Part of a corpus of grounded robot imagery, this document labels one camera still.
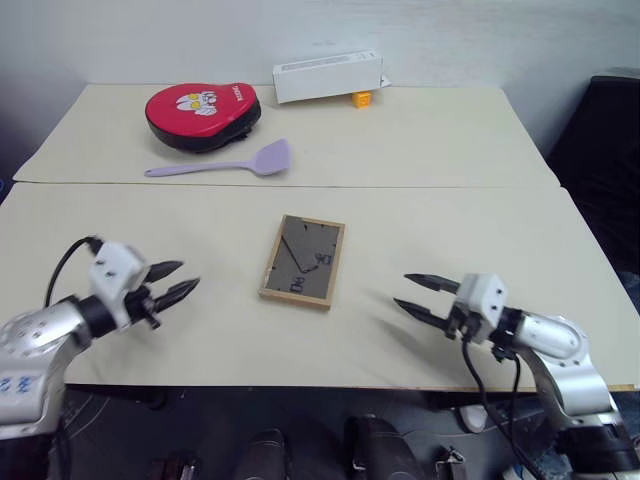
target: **cartoon sticker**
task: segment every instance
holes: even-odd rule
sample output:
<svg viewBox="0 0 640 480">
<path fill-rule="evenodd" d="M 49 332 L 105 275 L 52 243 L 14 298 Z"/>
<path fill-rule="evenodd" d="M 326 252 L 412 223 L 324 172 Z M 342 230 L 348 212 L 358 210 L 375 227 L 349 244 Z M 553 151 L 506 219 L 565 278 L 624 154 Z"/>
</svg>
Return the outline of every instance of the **cartoon sticker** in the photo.
<svg viewBox="0 0 640 480">
<path fill-rule="evenodd" d="M 178 110 L 191 110 L 196 115 L 213 115 L 217 112 L 216 94 L 206 91 L 200 93 L 190 93 L 176 100 Z"/>
</svg>

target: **black cable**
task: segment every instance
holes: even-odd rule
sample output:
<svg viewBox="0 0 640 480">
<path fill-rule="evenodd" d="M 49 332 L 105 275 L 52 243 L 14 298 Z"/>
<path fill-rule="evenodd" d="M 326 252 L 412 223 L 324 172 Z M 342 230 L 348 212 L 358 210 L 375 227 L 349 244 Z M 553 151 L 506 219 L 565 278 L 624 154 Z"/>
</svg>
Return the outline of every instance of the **black cable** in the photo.
<svg viewBox="0 0 640 480">
<path fill-rule="evenodd" d="M 544 473 L 542 473 L 538 466 L 533 463 L 529 456 L 513 442 L 513 439 L 509 435 L 509 432 L 502 425 L 502 421 L 498 418 L 496 412 L 489 405 L 489 402 L 487 400 L 487 390 L 485 389 L 484 382 L 473 366 L 473 362 L 471 361 L 471 357 L 469 356 L 469 339 L 462 340 L 462 357 L 464 358 L 464 363 L 469 369 L 469 373 L 471 373 L 471 376 L 478 385 L 478 390 L 480 391 L 480 401 L 482 402 L 482 406 L 484 407 L 484 409 L 487 411 L 487 415 L 489 415 L 489 418 L 491 418 L 491 421 L 495 424 L 498 430 L 500 430 L 500 433 L 502 433 L 502 435 L 504 435 L 504 437 L 509 441 L 509 444 L 514 450 L 514 454 L 520 460 L 520 463 L 522 463 L 522 465 L 527 470 L 529 470 L 529 473 L 531 473 L 538 480 L 546 480 Z"/>
<path fill-rule="evenodd" d="M 69 261 L 71 256 L 80 248 L 82 245 L 89 245 L 89 249 L 91 252 L 96 255 L 100 248 L 103 245 L 103 241 L 98 237 L 89 236 L 81 238 L 80 240 L 76 240 L 64 253 L 56 268 L 53 270 L 53 274 L 51 275 L 51 279 L 49 280 L 49 285 L 47 286 L 47 293 L 44 297 L 44 307 L 47 308 L 51 305 L 51 296 L 53 294 L 53 287 L 60 276 L 60 272 L 64 265 Z M 60 478 L 62 480 L 70 480 L 71 479 L 71 442 L 69 440 L 69 435 L 67 433 L 66 427 L 64 425 L 64 419 L 60 417 L 60 423 L 58 425 L 58 429 L 55 432 L 55 440 L 56 440 L 56 453 L 58 457 L 58 468 L 60 470 Z"/>
<path fill-rule="evenodd" d="M 71 479 L 71 442 L 64 426 L 64 419 L 60 418 L 55 434 L 56 453 L 58 457 L 58 471 L 61 480 Z"/>
<path fill-rule="evenodd" d="M 51 280 L 49 280 L 47 293 L 44 297 L 45 308 L 51 305 L 51 295 L 53 294 L 53 287 L 55 286 L 56 281 L 58 280 L 58 276 L 62 271 L 62 267 L 64 267 L 65 263 L 67 263 L 67 261 L 71 258 L 71 255 L 73 255 L 75 251 L 78 250 L 78 248 L 80 248 L 85 243 L 89 245 L 89 248 L 91 249 L 94 255 L 98 253 L 98 250 L 100 250 L 100 247 L 102 246 L 102 240 L 100 240 L 98 237 L 84 237 L 84 238 L 81 238 L 80 240 L 75 241 L 73 245 L 69 247 L 69 249 L 65 252 L 65 254 L 62 256 L 62 258 L 58 262 L 58 265 L 56 265 L 56 268 L 54 269 L 53 274 L 51 275 Z"/>
<path fill-rule="evenodd" d="M 518 398 L 518 385 L 520 385 L 520 373 L 522 371 L 522 365 L 520 364 L 520 358 L 518 355 L 513 357 L 513 361 L 516 363 L 516 376 L 513 379 L 513 389 L 511 390 L 511 402 L 509 403 L 509 436 L 511 437 L 511 448 L 516 450 L 516 437 L 513 431 L 513 423 L 516 411 L 516 399 Z"/>
</svg>

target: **wooden picture frame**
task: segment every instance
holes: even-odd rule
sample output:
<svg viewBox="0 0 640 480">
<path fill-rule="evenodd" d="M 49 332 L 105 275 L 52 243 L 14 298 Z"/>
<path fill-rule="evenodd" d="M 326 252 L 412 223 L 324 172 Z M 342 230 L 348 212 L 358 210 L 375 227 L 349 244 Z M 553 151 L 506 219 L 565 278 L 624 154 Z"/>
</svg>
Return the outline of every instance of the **wooden picture frame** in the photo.
<svg viewBox="0 0 640 480">
<path fill-rule="evenodd" d="M 271 272 L 273 271 L 274 262 L 278 255 L 278 252 L 280 251 L 281 248 L 285 248 L 282 234 L 283 234 L 285 225 L 289 219 L 296 219 L 296 220 L 300 219 L 305 223 L 323 225 L 323 226 L 337 229 L 335 251 L 334 251 L 333 259 L 331 263 L 331 272 L 329 274 L 329 280 L 328 280 L 325 297 L 307 296 L 300 293 L 294 293 L 292 291 L 274 290 L 267 286 L 269 284 L 269 279 L 271 276 Z M 342 253 L 342 242 L 344 239 L 344 231 L 345 231 L 345 224 L 343 223 L 328 222 L 325 220 L 298 217 L 295 215 L 283 215 L 282 221 L 280 222 L 280 227 L 278 228 L 278 233 L 276 234 L 276 239 L 271 249 L 271 254 L 269 255 L 267 267 L 265 269 L 264 276 L 262 278 L 262 284 L 259 290 L 260 296 L 264 298 L 273 299 L 273 300 L 280 300 L 280 301 L 294 304 L 294 305 L 313 307 L 320 310 L 329 310 L 331 308 L 336 276 L 337 276 L 338 267 L 340 264 L 340 256 Z"/>
</svg>

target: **red and black pad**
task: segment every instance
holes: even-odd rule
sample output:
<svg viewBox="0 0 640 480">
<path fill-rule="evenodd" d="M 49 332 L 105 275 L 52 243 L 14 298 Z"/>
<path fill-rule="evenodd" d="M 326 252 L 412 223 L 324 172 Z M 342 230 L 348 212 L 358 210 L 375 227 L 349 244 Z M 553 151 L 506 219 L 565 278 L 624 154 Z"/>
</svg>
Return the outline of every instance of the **red and black pad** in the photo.
<svg viewBox="0 0 640 480">
<path fill-rule="evenodd" d="M 183 83 L 151 97 L 145 114 L 170 147 L 206 152 L 244 138 L 260 118 L 260 103 L 246 83 Z"/>
</svg>

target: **table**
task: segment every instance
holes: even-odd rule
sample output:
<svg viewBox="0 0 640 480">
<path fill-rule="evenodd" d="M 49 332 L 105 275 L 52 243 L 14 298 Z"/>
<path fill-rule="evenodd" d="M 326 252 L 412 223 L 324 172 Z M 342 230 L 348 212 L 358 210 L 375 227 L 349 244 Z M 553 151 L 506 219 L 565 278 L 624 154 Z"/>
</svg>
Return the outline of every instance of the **table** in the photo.
<svg viewBox="0 0 640 480">
<path fill-rule="evenodd" d="M 146 101 L 160 85 L 89 85 L 16 174 L 40 183 L 170 183 L 336 187 L 559 186 L 498 88 L 385 88 L 370 108 L 349 96 L 278 105 L 256 87 L 262 118 L 249 137 L 213 153 L 173 150 L 151 133 Z M 289 172 L 146 178 L 149 168 L 249 159 L 287 138 Z"/>
<path fill-rule="evenodd" d="M 257 294 L 283 213 L 347 226 L 328 313 Z M 141 323 L 97 340 L 68 382 L 473 388 L 460 343 L 404 314 L 392 297 L 444 315 L 451 296 L 402 275 L 497 272 L 509 305 L 580 323 L 610 386 L 640 383 L 638 315 L 560 188 L 17 184 L 0 225 L 1 319 L 38 308 L 58 258 L 89 233 L 129 243 L 151 262 L 184 260 L 163 288 L 202 277 L 187 301 L 161 315 L 160 329 Z M 89 261 L 70 261 L 54 297 L 87 293 Z M 487 349 L 472 354 L 490 388 L 511 387 L 512 365 Z M 528 370 L 523 385 L 533 385 Z"/>
</svg>

